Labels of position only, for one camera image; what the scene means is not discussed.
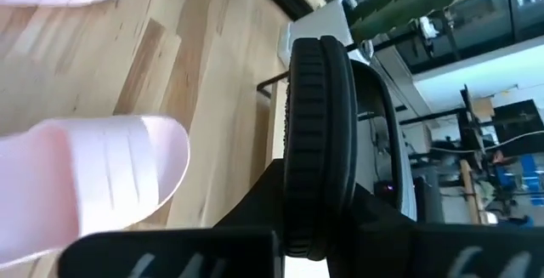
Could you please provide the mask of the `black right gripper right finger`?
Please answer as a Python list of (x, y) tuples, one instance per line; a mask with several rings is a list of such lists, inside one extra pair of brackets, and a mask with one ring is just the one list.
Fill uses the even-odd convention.
[(543, 229), (417, 223), (357, 186), (332, 277), (525, 278), (543, 275)]

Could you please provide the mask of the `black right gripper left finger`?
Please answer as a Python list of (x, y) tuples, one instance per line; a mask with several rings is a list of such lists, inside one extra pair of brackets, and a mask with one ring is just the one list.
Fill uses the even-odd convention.
[(273, 160), (211, 228), (105, 232), (69, 245), (60, 278), (281, 278), (284, 162)]

